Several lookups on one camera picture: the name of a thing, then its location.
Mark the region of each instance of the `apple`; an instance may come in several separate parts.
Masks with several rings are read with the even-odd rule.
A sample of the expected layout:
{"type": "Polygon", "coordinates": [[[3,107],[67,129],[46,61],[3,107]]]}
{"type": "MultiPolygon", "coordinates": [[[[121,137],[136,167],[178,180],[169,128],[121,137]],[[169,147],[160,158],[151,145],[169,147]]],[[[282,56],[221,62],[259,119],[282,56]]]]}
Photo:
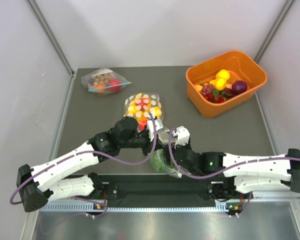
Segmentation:
{"type": "Polygon", "coordinates": [[[108,83],[108,87],[109,87],[109,90],[112,91],[112,92],[119,92],[122,88],[120,80],[114,78],[114,79],[111,79],[108,83]]]}
{"type": "Polygon", "coordinates": [[[243,94],[248,89],[248,84],[245,81],[236,81],[232,84],[232,92],[235,94],[243,94]]]}

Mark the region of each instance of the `plastic container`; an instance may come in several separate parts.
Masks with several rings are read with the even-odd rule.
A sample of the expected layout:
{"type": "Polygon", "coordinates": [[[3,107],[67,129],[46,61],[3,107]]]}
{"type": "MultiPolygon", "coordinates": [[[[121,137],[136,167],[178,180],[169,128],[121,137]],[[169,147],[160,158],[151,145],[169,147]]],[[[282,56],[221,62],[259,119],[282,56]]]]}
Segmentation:
{"type": "Polygon", "coordinates": [[[203,117],[213,118],[249,100],[258,88],[267,82],[267,74],[248,55],[234,50],[190,67],[186,71],[186,80],[188,98],[203,117]],[[212,103],[195,89],[195,85],[215,79],[221,69],[230,72],[228,83],[233,84],[235,81],[242,80],[247,83],[248,89],[223,103],[212,103]]]}

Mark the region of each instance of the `white wall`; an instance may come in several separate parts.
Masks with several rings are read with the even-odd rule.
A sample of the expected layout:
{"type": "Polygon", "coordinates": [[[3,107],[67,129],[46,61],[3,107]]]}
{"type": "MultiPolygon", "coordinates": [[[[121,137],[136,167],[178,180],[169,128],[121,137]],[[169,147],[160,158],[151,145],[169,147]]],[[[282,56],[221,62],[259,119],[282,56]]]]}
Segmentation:
{"type": "Polygon", "coordinates": [[[17,170],[48,160],[68,82],[26,1],[0,1],[0,240],[19,239],[26,214],[9,204],[17,170]]]}
{"type": "Polygon", "coordinates": [[[37,0],[76,68],[194,65],[255,57],[285,0],[37,0]]]}
{"type": "Polygon", "coordinates": [[[259,64],[268,74],[259,94],[278,150],[300,149],[300,0],[295,1],[259,64]]]}

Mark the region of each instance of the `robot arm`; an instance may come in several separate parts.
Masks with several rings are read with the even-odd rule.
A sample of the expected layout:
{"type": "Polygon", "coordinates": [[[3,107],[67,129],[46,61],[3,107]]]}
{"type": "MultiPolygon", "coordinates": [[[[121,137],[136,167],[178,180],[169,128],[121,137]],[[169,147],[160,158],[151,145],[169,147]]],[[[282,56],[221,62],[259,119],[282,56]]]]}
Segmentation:
{"type": "MultiPolygon", "coordinates": [[[[154,122],[156,131],[163,128],[160,119],[154,122]]],[[[109,131],[98,133],[77,149],[57,159],[34,167],[27,164],[21,166],[18,170],[17,187],[35,176],[19,191],[24,210],[32,212],[43,207],[48,201],[64,197],[98,197],[102,191],[102,182],[95,176],[96,173],[80,178],[64,178],[108,159],[91,151],[99,151],[114,157],[122,148],[141,148],[143,154],[147,155],[152,147],[154,126],[152,121],[148,121],[147,129],[137,132],[137,128],[138,123],[134,118],[124,117],[109,131]]]]}
{"type": "MultiPolygon", "coordinates": [[[[26,212],[35,211],[47,202],[73,196],[86,196],[96,199],[103,191],[103,184],[96,173],[77,178],[67,178],[71,174],[91,165],[102,163],[109,157],[91,153],[99,151],[110,157],[117,156],[122,148],[141,148],[144,155],[155,149],[163,149],[165,161],[171,164],[168,151],[168,132],[160,119],[147,122],[147,128],[137,131],[138,123],[134,118],[124,117],[109,131],[101,132],[89,139],[77,149],[42,165],[21,166],[18,170],[17,186],[28,178],[37,175],[47,167],[50,169],[37,175],[20,191],[21,201],[26,212]],[[157,131],[157,142],[153,143],[154,127],[157,131]]],[[[196,153],[190,146],[190,133],[183,126],[173,133],[173,155],[177,164],[194,176],[204,176],[225,169],[239,162],[269,157],[238,156],[223,152],[196,153]]],[[[288,155],[276,157],[300,158],[300,151],[290,149],[288,155]]],[[[215,199],[231,199],[238,193],[254,190],[277,190],[290,188],[300,193],[300,163],[290,160],[260,161],[243,164],[227,169],[219,175],[224,181],[211,182],[209,194],[215,199]]]]}

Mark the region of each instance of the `red fruit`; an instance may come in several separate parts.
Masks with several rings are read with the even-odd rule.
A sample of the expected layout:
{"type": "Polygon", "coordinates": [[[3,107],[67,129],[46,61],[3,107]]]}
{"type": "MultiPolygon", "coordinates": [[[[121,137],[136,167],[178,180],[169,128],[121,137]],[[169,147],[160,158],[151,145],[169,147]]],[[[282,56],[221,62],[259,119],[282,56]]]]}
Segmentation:
{"type": "Polygon", "coordinates": [[[139,119],[138,127],[139,127],[140,131],[142,131],[143,129],[145,129],[145,127],[147,126],[148,120],[149,120],[148,118],[141,118],[141,119],[139,119]]]}
{"type": "Polygon", "coordinates": [[[122,88],[122,86],[119,84],[121,84],[121,82],[118,79],[111,79],[108,83],[109,90],[112,92],[119,92],[122,88]]]}
{"type": "Polygon", "coordinates": [[[207,95],[207,97],[208,97],[208,100],[211,100],[214,98],[214,94],[211,92],[207,95]]]}
{"type": "Polygon", "coordinates": [[[137,99],[135,101],[135,104],[137,106],[137,110],[148,111],[151,108],[151,101],[147,97],[137,99]]]}
{"type": "Polygon", "coordinates": [[[223,103],[225,101],[224,98],[222,96],[220,96],[220,95],[216,96],[216,99],[217,99],[217,101],[218,101],[219,104],[221,104],[221,103],[223,103]]]}

